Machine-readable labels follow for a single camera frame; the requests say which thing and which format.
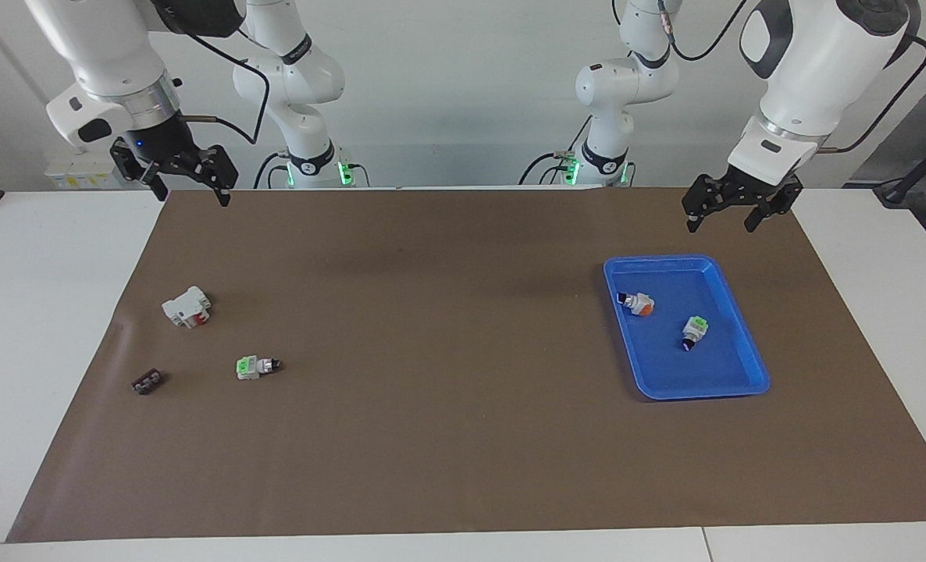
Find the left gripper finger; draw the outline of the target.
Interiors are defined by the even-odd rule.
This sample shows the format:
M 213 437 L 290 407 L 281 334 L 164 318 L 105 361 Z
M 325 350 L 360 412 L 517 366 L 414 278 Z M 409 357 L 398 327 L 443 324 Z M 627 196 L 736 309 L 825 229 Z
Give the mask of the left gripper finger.
M 753 202 L 752 210 L 743 223 L 745 231 L 753 233 L 763 221 L 783 212 L 784 203 L 785 197 L 784 193 L 781 191 L 772 195 L 757 194 Z
M 696 233 L 702 221 L 721 209 L 720 182 L 711 176 L 698 176 L 682 199 L 686 214 L 686 226 L 690 233 Z

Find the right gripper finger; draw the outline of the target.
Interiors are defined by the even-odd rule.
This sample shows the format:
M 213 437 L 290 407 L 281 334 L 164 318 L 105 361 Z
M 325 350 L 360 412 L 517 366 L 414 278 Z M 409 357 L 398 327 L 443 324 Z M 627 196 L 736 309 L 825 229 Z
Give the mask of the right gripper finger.
M 207 149 L 207 186 L 213 191 L 220 206 L 227 208 L 231 192 L 238 179 L 238 171 L 221 145 Z
M 143 167 L 139 183 L 145 185 L 158 201 L 166 202 L 169 190 L 161 178 L 160 166 L 157 162 L 150 162 L 148 166 Z

